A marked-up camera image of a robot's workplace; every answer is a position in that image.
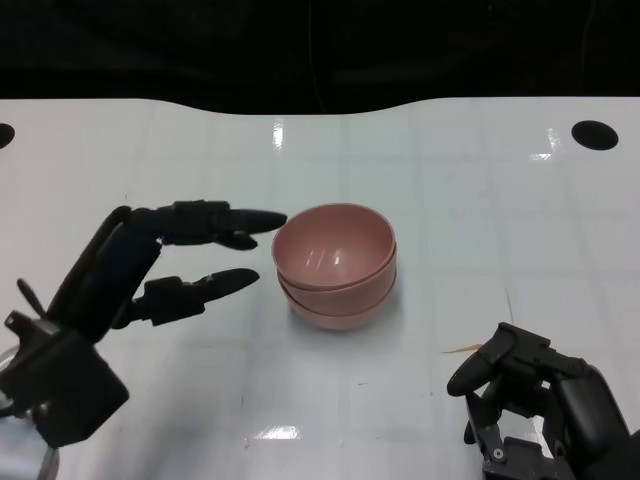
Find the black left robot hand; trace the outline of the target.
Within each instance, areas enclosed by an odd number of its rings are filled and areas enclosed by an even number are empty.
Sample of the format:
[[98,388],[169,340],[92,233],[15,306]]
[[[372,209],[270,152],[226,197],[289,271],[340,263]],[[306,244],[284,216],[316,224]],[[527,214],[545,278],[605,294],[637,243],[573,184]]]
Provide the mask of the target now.
[[157,209],[121,206],[101,224],[51,301],[46,317],[92,343],[138,320],[159,326],[204,312],[207,303],[255,283],[249,268],[186,282],[146,276],[165,246],[256,248],[255,235],[287,221],[273,211],[234,209],[225,201],[180,201]]

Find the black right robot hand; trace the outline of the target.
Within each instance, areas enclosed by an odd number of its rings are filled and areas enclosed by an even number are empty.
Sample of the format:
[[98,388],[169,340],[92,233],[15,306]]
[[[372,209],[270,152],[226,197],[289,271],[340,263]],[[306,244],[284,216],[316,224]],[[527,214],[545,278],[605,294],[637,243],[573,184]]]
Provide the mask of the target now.
[[[464,441],[477,445],[486,479],[636,479],[639,435],[631,432],[604,379],[584,359],[508,323],[456,370],[447,384],[464,397]],[[539,416],[551,455],[539,444],[503,437],[503,411]]]

